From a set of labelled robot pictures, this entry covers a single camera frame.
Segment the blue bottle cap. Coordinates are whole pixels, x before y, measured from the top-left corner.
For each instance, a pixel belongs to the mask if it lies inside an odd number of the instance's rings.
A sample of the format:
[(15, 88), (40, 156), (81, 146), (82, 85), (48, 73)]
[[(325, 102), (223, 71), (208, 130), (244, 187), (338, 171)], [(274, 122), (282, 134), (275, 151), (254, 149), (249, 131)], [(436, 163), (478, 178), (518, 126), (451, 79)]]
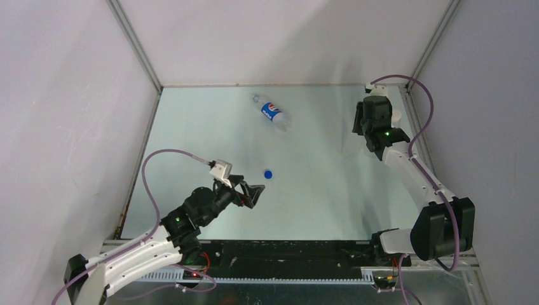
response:
[(273, 172), (271, 170), (265, 170), (264, 171), (264, 178), (268, 179), (268, 180), (272, 179), (273, 178)]

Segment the Pepsi labelled clear bottle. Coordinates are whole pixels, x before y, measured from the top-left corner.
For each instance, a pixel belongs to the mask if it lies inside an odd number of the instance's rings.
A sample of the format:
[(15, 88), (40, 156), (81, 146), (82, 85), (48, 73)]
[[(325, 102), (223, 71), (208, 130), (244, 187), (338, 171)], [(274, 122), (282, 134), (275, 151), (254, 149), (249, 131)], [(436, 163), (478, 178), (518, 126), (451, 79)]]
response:
[(252, 96), (252, 101), (257, 111), (271, 121), (279, 130), (286, 132), (290, 129), (290, 118), (272, 99), (265, 95), (255, 94)]

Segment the clear bottle with yellow label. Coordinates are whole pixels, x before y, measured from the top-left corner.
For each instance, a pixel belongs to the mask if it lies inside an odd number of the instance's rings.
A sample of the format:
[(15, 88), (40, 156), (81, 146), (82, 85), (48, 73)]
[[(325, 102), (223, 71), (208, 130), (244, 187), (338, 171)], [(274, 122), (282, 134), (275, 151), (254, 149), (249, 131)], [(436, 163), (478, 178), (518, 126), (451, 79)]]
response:
[(401, 128), (402, 112), (398, 109), (392, 110), (391, 126), (392, 128)]

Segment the clear unlabelled plastic bottle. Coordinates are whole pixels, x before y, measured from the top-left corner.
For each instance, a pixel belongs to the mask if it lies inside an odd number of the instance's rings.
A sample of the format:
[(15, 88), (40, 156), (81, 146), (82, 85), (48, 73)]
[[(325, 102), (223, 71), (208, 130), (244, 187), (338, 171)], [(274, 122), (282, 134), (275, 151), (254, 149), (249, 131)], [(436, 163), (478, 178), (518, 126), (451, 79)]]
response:
[(341, 152), (346, 159), (353, 159), (363, 153), (365, 139), (353, 131), (353, 123), (343, 128), (341, 138)]

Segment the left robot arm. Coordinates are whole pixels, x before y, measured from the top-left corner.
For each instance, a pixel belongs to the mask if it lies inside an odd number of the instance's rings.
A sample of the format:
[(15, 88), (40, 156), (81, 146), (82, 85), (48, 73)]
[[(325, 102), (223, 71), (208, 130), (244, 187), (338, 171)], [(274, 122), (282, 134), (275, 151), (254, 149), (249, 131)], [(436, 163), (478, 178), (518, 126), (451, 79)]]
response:
[(198, 236), (230, 204), (254, 208), (264, 185), (250, 185), (233, 175), (231, 184), (214, 180), (196, 188), (156, 228), (103, 254), (69, 259), (64, 281), (71, 304), (103, 304), (129, 283), (173, 264), (195, 265), (203, 257)]

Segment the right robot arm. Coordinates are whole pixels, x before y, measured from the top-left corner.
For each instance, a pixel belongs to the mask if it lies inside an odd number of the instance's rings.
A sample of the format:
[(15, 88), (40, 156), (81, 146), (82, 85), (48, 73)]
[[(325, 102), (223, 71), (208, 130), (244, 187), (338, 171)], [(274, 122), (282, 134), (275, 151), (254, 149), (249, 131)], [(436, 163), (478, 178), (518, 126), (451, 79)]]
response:
[(373, 263), (385, 266), (395, 254), (414, 254), (423, 261), (458, 255), (472, 248), (475, 205), (449, 191), (410, 147), (411, 139), (392, 125), (393, 109), (386, 96), (358, 102), (353, 132), (366, 148), (402, 181), (419, 215), (410, 229), (389, 229), (375, 235), (369, 249)]

